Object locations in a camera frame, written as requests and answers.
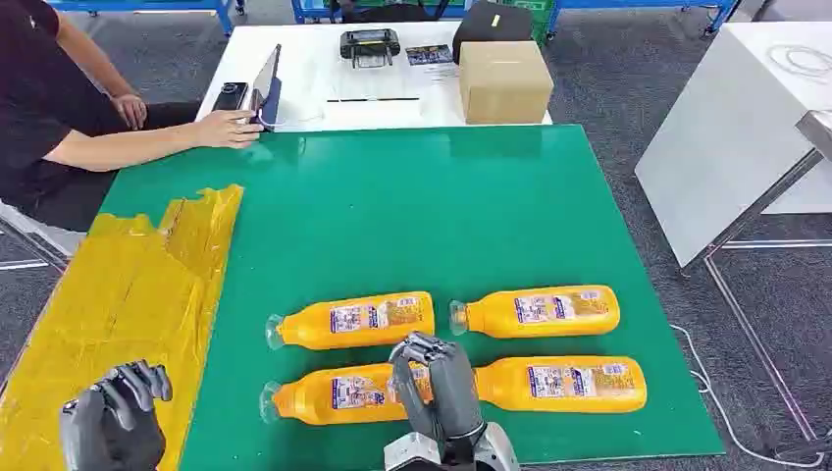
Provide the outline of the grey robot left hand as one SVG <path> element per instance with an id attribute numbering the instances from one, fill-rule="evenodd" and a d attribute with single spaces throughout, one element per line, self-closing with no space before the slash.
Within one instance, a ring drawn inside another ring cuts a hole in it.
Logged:
<path id="1" fill-rule="evenodd" d="M 155 401 L 170 401 L 164 365 L 146 360 L 113 367 L 62 406 L 59 437 L 68 470 L 155 470 L 165 450 Z"/>

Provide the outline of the person's right hand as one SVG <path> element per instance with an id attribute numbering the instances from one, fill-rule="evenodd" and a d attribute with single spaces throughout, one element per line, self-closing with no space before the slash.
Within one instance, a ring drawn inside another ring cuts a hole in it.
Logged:
<path id="1" fill-rule="evenodd" d="M 241 149 L 249 146 L 265 130 L 259 123 L 252 123 L 250 110 L 213 111 L 194 123 L 193 142 L 198 147 Z"/>

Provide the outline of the person's left hand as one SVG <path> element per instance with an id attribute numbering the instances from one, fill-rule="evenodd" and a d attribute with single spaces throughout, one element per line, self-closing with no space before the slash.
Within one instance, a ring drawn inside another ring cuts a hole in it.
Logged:
<path id="1" fill-rule="evenodd" d="M 130 130 L 144 129 L 148 115 L 147 106 L 138 95 L 126 93 L 113 96 L 111 102 Z"/>

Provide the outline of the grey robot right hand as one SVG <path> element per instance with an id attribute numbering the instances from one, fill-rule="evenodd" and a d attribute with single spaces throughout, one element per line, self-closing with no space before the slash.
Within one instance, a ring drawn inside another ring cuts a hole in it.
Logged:
<path id="1" fill-rule="evenodd" d="M 425 402 L 416 385 L 412 362 L 428 368 L 432 399 Z M 389 358 L 391 384 L 414 431 L 446 446 L 473 447 L 484 433 L 473 369 L 462 345 L 421 332 L 397 344 Z"/>

